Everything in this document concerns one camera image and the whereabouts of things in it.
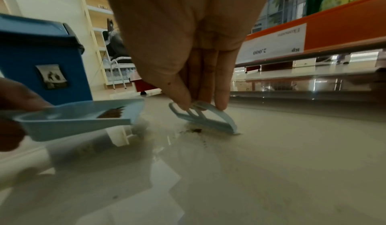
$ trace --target human hand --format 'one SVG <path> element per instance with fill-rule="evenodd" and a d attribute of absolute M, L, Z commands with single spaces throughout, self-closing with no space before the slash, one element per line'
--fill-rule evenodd
<path fill-rule="evenodd" d="M 238 51 L 267 0 L 109 0 L 146 82 L 182 109 L 226 109 Z"/>
<path fill-rule="evenodd" d="M 37 111 L 50 106 L 24 85 L 0 78 L 0 110 Z M 16 149 L 24 136 L 25 132 L 17 122 L 0 119 L 0 151 Z"/>

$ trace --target light blue dustpan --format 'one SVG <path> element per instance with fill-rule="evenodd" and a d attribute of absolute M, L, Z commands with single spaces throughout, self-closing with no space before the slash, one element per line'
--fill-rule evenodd
<path fill-rule="evenodd" d="M 144 107 L 144 99 L 83 101 L 39 112 L 2 111 L 1 116 L 21 124 L 34 141 L 48 141 L 119 125 L 132 125 Z M 98 118 L 120 108 L 114 118 Z"/>
<path fill-rule="evenodd" d="M 202 101 L 195 102 L 191 108 L 195 112 L 197 112 L 197 115 L 194 114 L 191 110 L 188 110 L 187 114 L 178 112 L 174 107 L 173 102 L 169 103 L 169 108 L 172 110 L 172 112 L 175 113 L 175 115 L 177 115 L 178 118 L 181 118 L 196 124 L 201 124 L 207 127 L 211 127 L 219 131 L 233 133 L 233 134 L 237 133 L 237 126 L 234 123 L 233 119 L 228 114 L 218 110 L 214 105 L 211 105 L 209 103 L 202 102 Z M 224 122 L 220 122 L 214 119 L 208 119 L 199 108 L 206 109 L 213 112 L 217 116 L 221 117 L 224 120 Z"/>

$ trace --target price tag holder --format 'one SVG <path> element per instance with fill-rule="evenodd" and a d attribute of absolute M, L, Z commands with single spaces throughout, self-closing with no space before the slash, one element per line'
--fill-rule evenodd
<path fill-rule="evenodd" d="M 236 64 L 304 52 L 306 27 L 307 24 L 304 23 L 245 41 L 238 53 Z"/>

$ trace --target blue trash bin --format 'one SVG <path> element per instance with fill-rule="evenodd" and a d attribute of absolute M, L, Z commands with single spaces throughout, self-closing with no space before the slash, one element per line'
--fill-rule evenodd
<path fill-rule="evenodd" d="M 53 105 L 92 100 L 83 52 L 65 23 L 0 14 L 0 71 Z"/>

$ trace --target shelf board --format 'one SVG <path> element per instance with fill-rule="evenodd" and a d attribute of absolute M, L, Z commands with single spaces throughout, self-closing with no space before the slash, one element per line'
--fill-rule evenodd
<path fill-rule="evenodd" d="M 357 0 L 248 35 L 235 67 L 385 48 L 385 3 L 386 0 Z M 299 35 L 298 30 L 293 28 L 302 25 L 305 36 L 295 36 L 296 39 L 290 40 L 296 48 L 284 48 L 289 44 L 280 43 L 281 39 L 288 38 L 290 33 L 291 36 Z M 294 32 L 279 36 L 282 31 Z M 269 40 L 263 37 L 267 35 L 271 36 Z M 269 56 L 262 53 L 253 55 L 264 48 L 267 48 L 267 52 L 270 50 Z"/>
<path fill-rule="evenodd" d="M 110 66 L 103 65 L 105 69 L 110 69 Z M 120 68 L 135 68 L 136 66 L 133 63 L 119 63 Z"/>
<path fill-rule="evenodd" d="M 93 30 L 95 31 L 95 32 L 104 32 L 104 31 L 107 31 L 107 29 L 104 29 L 104 28 L 93 28 Z"/>
<path fill-rule="evenodd" d="M 95 6 L 90 6 L 90 5 L 87 5 L 87 8 L 88 8 L 89 11 L 94 11 L 94 12 L 100 12 L 100 13 L 105 13 L 105 14 L 113 15 L 113 12 L 110 11 L 110 10 L 107 10 L 107 9 L 103 9 L 103 8 L 99 8 L 99 7 L 95 7 Z"/>
<path fill-rule="evenodd" d="M 124 80 L 125 84 L 130 83 L 130 80 Z M 122 80 L 114 80 L 114 84 L 122 84 Z M 113 85 L 112 81 L 108 81 L 106 85 Z"/>

